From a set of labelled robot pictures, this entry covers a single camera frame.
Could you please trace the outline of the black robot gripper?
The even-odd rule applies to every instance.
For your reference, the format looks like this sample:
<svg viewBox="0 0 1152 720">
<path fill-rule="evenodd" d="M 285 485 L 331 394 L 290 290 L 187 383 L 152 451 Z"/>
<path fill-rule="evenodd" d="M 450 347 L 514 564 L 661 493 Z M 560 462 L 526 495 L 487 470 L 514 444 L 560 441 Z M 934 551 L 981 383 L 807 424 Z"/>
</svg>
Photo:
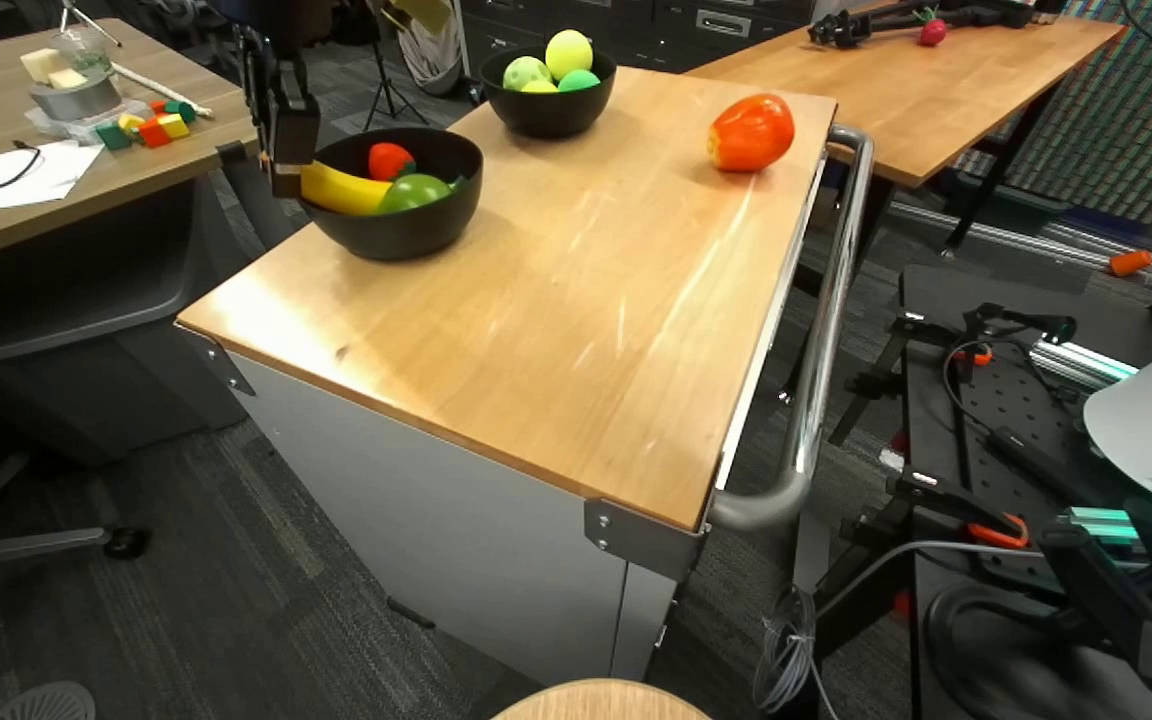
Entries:
<svg viewBox="0 0 1152 720">
<path fill-rule="evenodd" d="M 309 62 L 271 37 L 244 37 L 244 98 L 257 124 L 260 160 L 278 194 L 300 192 L 300 173 L 317 160 L 321 104 Z"/>
</svg>

